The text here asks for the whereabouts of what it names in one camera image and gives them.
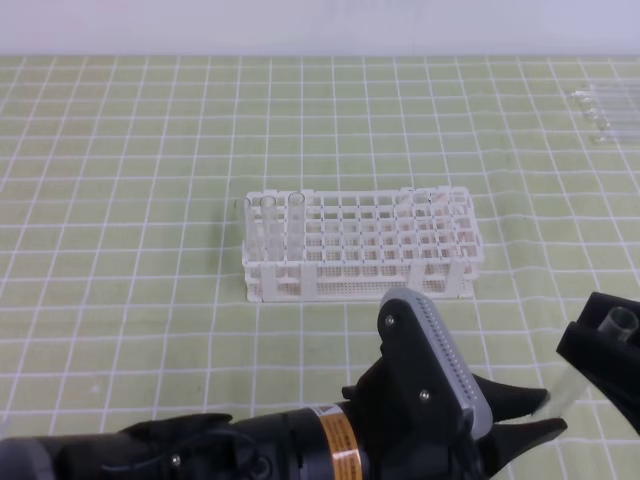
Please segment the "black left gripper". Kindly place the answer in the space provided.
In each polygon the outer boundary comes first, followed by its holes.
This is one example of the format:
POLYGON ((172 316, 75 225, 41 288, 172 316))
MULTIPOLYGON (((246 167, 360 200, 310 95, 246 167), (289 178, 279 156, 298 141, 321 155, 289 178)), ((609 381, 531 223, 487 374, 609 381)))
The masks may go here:
MULTIPOLYGON (((507 385, 476 374, 474 379, 495 421, 531 415, 549 397, 544 388, 507 385)), ((564 419, 551 418, 495 424, 478 440, 462 433, 448 444, 432 441, 411 421, 382 353, 356 384, 342 389, 342 395, 342 406, 367 457, 367 479, 489 479, 568 428, 564 419)))

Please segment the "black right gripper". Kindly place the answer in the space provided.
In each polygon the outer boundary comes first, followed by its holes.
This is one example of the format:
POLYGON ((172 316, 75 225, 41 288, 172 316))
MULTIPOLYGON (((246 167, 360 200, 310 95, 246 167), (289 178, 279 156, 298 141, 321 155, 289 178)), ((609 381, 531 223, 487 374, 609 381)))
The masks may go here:
POLYGON ((634 428, 639 428, 639 333, 625 342, 598 328, 614 308, 639 314, 635 300, 593 292, 577 320, 569 323, 556 352, 607 397, 634 428))

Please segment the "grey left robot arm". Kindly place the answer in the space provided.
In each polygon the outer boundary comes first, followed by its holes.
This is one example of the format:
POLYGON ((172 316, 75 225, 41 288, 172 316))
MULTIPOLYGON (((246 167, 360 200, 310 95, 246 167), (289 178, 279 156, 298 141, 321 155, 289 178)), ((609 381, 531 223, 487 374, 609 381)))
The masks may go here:
POLYGON ((343 401, 234 421, 225 413, 136 423, 92 435, 11 437, 5 479, 489 479, 566 430, 529 421, 545 391, 479 380, 494 422, 481 438, 464 413, 447 443, 411 421, 382 361, 343 401))

